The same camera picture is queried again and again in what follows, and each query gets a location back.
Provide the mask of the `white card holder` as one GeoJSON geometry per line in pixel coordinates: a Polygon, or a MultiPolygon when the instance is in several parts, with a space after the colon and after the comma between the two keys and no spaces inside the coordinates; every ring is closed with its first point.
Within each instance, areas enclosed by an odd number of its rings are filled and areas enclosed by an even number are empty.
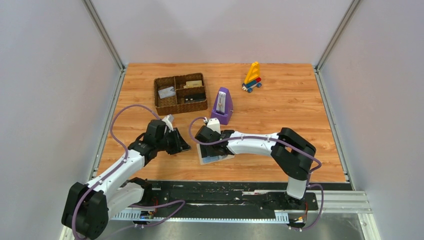
{"type": "Polygon", "coordinates": [[[199,163],[201,165],[211,164],[211,163],[215,163],[215,162],[219,162],[219,161],[223,161],[223,160],[229,160],[229,159],[233,159],[235,157],[234,155],[231,155],[231,154],[217,155],[217,156],[206,156],[206,146],[205,145],[197,144],[196,147],[197,147],[199,163]]]}

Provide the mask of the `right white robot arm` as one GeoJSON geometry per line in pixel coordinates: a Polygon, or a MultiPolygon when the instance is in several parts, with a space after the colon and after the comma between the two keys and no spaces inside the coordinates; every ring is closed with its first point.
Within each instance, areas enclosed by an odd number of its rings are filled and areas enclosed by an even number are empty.
{"type": "Polygon", "coordinates": [[[286,194],[301,200],[306,192],[310,174],[314,171],[312,163],[320,167],[316,159],[316,148],[294,130],[283,127],[280,132],[269,134],[250,134],[235,130],[216,131],[203,125],[191,138],[199,144],[202,159],[252,154],[271,157],[288,176],[286,194]]]}

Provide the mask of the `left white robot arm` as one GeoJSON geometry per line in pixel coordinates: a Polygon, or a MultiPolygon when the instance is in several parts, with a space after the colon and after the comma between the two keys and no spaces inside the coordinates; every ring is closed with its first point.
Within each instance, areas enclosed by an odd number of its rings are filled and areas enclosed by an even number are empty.
{"type": "Polygon", "coordinates": [[[169,155],[191,147],[184,141],[171,114],[153,119],[111,167],[87,183],[74,183],[68,192],[61,223],[77,235],[98,238],[109,220],[126,207],[145,200],[149,184],[138,177],[130,178],[145,167],[158,152],[169,155]]]}

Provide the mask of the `grey card in basket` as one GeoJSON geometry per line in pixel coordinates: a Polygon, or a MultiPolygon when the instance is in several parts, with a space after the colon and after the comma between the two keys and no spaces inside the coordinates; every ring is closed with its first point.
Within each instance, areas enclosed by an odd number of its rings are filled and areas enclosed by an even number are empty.
{"type": "Polygon", "coordinates": [[[165,87],[163,89],[159,89],[157,91],[160,99],[165,99],[169,97],[173,97],[176,95],[176,90],[173,86],[165,87]]]}

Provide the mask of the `beige card in basket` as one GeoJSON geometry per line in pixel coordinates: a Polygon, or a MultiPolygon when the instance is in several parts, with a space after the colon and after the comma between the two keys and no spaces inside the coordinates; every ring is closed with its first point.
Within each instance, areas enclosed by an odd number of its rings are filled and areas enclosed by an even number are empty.
{"type": "Polygon", "coordinates": [[[193,80],[187,82],[188,88],[195,88],[195,87],[201,87],[203,86],[203,82],[201,80],[193,80]]]}

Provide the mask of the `purple metronome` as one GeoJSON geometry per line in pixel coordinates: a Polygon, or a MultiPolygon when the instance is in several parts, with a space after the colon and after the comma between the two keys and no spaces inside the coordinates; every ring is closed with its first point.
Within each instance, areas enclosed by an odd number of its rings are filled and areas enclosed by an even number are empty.
{"type": "Polygon", "coordinates": [[[216,95],[210,118],[217,118],[221,125],[228,125],[234,110],[229,89],[220,87],[216,95]]]}

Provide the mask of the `brown wicker divided basket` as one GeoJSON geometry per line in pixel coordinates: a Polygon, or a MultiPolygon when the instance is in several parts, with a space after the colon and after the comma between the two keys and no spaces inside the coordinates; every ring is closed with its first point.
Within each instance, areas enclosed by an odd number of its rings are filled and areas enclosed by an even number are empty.
{"type": "Polygon", "coordinates": [[[204,76],[201,72],[186,75],[176,75],[156,78],[153,81],[154,106],[158,115],[182,114],[198,112],[208,109],[208,98],[204,76]],[[194,88],[184,88],[187,81],[202,81],[203,86],[194,88]],[[166,87],[174,87],[175,96],[160,99],[158,90],[166,87]],[[203,93],[206,100],[193,103],[184,103],[184,97],[192,94],[203,93]]]}

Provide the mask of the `colourful toy block car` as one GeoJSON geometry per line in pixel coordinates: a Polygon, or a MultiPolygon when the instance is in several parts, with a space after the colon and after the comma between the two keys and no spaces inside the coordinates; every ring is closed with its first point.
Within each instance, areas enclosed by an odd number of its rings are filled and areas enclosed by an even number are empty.
{"type": "Polygon", "coordinates": [[[242,90],[251,93],[254,88],[260,88],[262,86],[262,79],[260,75],[260,63],[255,61],[251,64],[249,71],[241,85],[242,90]]]}

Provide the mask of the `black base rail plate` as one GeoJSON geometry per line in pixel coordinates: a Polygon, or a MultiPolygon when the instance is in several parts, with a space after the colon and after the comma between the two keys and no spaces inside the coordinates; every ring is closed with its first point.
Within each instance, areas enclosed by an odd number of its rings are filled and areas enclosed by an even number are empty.
{"type": "Polygon", "coordinates": [[[154,211],[164,218],[189,219],[273,219],[275,211],[303,215],[320,209],[316,195],[308,192],[302,200],[286,196],[286,182],[154,181],[149,180],[140,206],[171,206],[154,211]]]}

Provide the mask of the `left aluminium frame post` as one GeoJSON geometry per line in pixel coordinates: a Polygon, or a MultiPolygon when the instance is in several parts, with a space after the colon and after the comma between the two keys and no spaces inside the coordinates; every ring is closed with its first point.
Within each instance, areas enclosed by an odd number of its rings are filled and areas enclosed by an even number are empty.
{"type": "Polygon", "coordinates": [[[106,30],[93,1],[82,0],[82,3],[84,4],[90,18],[92,19],[116,66],[120,69],[121,72],[124,72],[126,70],[126,65],[120,57],[115,45],[113,44],[112,39],[109,36],[108,31],[106,30]]]}

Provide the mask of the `aluminium frame post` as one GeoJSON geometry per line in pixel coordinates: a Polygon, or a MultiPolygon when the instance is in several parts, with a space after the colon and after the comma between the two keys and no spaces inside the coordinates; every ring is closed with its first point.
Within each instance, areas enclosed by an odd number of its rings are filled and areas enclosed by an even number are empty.
{"type": "Polygon", "coordinates": [[[112,39],[109,36],[108,31],[106,30],[93,1],[82,0],[82,3],[84,4],[90,18],[92,19],[116,66],[120,69],[121,72],[124,72],[126,70],[126,65],[120,57],[115,45],[113,44],[112,39]]]}
{"type": "Polygon", "coordinates": [[[350,20],[354,16],[355,12],[357,11],[357,8],[362,3],[362,0],[352,0],[344,13],[340,23],[338,24],[335,32],[333,33],[329,43],[327,44],[324,52],[322,53],[321,57],[319,58],[317,64],[315,65],[316,72],[321,71],[321,69],[326,64],[330,54],[332,53],[334,47],[336,46],[339,38],[342,36],[345,28],[349,24],[350,20]]]}

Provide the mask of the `right aluminium frame post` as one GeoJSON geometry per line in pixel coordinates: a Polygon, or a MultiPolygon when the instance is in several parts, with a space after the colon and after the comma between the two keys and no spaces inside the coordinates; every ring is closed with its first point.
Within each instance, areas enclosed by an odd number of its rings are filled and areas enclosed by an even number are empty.
{"type": "Polygon", "coordinates": [[[334,47],[336,46],[339,38],[342,36],[345,28],[349,24],[350,20],[354,16],[355,12],[357,11],[357,8],[362,3],[362,0],[352,0],[344,13],[340,23],[338,24],[335,32],[333,33],[329,43],[327,44],[324,52],[322,53],[321,57],[319,58],[317,64],[315,65],[316,72],[321,71],[321,69],[326,64],[330,54],[332,53],[334,47]]]}

